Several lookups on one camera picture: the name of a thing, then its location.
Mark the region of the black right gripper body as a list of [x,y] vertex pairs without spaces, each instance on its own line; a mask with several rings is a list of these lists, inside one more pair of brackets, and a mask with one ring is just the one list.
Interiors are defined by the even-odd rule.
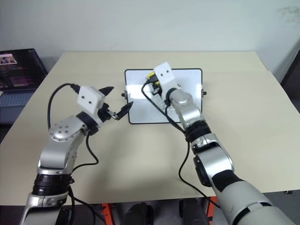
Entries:
[[163,89],[159,83],[154,84],[154,89],[156,89],[156,88],[159,88],[159,93],[157,95],[159,95],[161,98],[164,98],[165,92],[163,91]]

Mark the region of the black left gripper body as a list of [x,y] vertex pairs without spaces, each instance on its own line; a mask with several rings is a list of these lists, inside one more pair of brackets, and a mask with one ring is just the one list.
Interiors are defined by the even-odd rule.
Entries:
[[98,109],[97,115],[102,122],[110,120],[111,118],[115,119],[115,113],[109,109],[107,103],[103,103],[102,108]]

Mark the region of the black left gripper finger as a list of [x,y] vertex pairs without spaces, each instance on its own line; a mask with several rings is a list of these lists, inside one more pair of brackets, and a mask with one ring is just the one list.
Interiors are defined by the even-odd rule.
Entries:
[[121,110],[118,113],[112,112],[111,117],[115,120],[120,120],[122,119],[131,109],[133,105],[133,102],[129,102],[126,105],[124,105]]
[[108,94],[114,89],[113,86],[107,86],[104,88],[99,89],[98,91],[101,92],[104,96],[108,96]]

